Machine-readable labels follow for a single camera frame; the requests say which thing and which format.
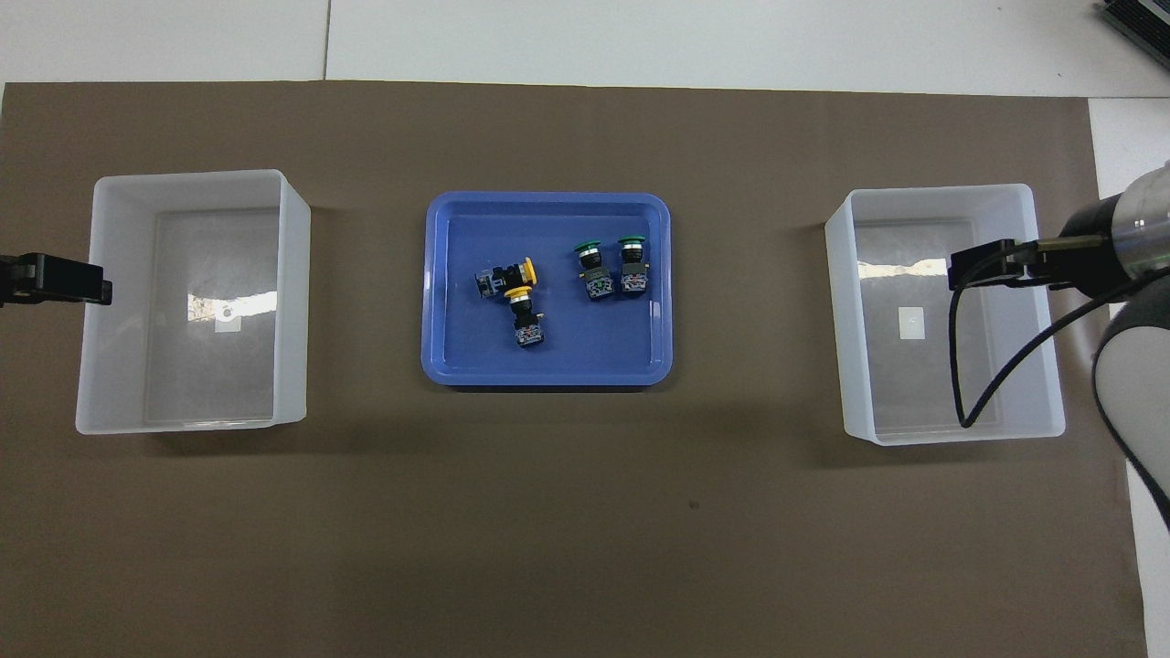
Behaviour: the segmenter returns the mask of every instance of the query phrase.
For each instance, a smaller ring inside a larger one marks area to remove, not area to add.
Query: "white plastic bin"
[[[1026,185],[854,190],[825,225],[845,431],[879,445],[1055,437],[1065,431],[1047,342],[963,430],[951,397],[949,256],[1034,240]],[[963,293],[957,337],[968,411],[999,368],[1051,324],[1045,288]]]
[[[94,187],[77,431],[267,427],[305,414],[309,206],[276,170]]]

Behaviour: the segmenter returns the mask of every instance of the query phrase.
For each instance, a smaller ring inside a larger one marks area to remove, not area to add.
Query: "brown paper mat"
[[[1064,438],[841,430],[823,224],[858,187],[1021,181],[1053,234],[1095,199],[1083,100],[9,84],[0,246],[84,259],[102,176],[252,167],[314,208],[308,419],[81,437],[82,309],[0,309],[0,653],[1144,654],[1102,316],[1058,340]],[[667,381],[432,384],[447,190],[659,194]]]

